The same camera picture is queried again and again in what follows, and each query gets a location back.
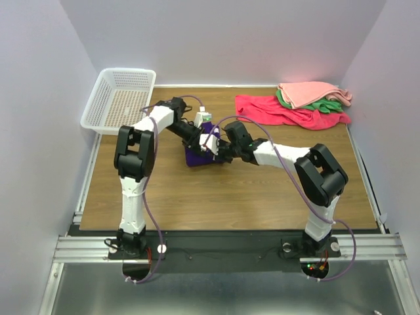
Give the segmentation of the purple towel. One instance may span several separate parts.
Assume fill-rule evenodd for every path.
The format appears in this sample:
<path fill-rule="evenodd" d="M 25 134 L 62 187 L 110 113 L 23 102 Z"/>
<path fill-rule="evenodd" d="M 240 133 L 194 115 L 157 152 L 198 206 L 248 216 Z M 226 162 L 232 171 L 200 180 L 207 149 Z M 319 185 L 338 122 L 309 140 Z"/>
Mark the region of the purple towel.
<path fill-rule="evenodd" d="M 210 121 L 202 123 L 201 126 L 204 128 L 205 133 L 209 133 L 210 130 L 213 128 L 213 124 Z M 218 139 L 221 138 L 221 135 L 218 129 L 216 129 L 216 131 L 214 132 L 214 135 Z M 222 161 L 215 160 L 213 156 L 210 154 L 210 152 L 206 152 L 204 156 L 201 156 L 187 147 L 184 147 L 184 151 L 185 151 L 186 165 L 188 167 L 198 167 L 198 166 L 203 166 L 203 165 L 223 163 Z"/>

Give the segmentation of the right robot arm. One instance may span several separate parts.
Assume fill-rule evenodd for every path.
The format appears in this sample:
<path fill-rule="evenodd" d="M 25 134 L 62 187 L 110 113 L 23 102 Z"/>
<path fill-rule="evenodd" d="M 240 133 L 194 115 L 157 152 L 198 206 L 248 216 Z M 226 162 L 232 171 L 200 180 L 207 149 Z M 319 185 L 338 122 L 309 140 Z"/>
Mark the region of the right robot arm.
<path fill-rule="evenodd" d="M 326 247 L 331 237 L 335 207 L 348 183 L 348 175 L 323 144 L 311 148 L 292 147 L 273 142 L 272 137 L 252 138 L 245 125 L 233 121 L 224 127 L 228 141 L 217 138 L 214 126 L 199 143 L 216 158 L 232 161 L 240 158 L 254 165 L 283 169 L 295 185 L 310 214 L 303 231 L 302 249 L 316 256 Z"/>

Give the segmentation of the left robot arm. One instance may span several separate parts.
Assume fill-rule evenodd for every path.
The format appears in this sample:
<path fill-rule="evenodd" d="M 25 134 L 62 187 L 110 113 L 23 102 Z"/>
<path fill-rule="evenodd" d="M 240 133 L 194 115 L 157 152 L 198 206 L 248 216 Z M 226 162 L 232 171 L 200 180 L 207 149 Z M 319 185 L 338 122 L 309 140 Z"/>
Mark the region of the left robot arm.
<path fill-rule="evenodd" d="M 119 128 L 114 167 L 122 188 L 122 216 L 110 247 L 130 258 L 140 258 L 146 250 L 145 188 L 154 168 L 160 132 L 168 129 L 182 139 L 184 147 L 202 153 L 199 141 L 203 127 L 182 118 L 190 110 L 183 97 L 161 100 L 139 122 Z"/>

